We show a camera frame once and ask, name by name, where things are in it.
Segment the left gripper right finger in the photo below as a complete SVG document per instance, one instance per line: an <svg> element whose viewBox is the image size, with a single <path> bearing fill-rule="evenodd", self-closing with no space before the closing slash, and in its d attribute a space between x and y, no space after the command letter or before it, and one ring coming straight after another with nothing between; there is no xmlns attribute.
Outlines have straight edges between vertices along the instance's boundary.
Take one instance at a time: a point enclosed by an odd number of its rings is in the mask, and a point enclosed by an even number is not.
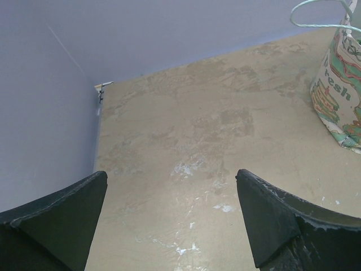
<svg viewBox="0 0 361 271"><path fill-rule="evenodd" d="M360 270L360 219L312 204L246 169L237 193L259 270Z"/></svg>

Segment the green paper bag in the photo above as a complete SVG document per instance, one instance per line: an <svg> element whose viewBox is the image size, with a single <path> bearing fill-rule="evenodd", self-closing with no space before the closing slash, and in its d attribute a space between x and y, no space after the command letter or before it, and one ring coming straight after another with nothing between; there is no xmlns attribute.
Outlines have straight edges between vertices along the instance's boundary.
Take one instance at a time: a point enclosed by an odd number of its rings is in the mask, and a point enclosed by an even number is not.
<svg viewBox="0 0 361 271"><path fill-rule="evenodd" d="M315 76L310 94L314 109L337 143L360 153L360 1L342 1L345 16Z"/></svg>

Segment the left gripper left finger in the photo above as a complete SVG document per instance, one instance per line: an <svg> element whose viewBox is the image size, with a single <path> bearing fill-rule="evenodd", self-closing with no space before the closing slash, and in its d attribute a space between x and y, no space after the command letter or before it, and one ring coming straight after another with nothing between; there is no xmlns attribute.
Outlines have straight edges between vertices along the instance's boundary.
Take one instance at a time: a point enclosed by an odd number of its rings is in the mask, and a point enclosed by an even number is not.
<svg viewBox="0 0 361 271"><path fill-rule="evenodd" d="M84 270L107 191L92 175L1 213L1 270Z"/></svg>

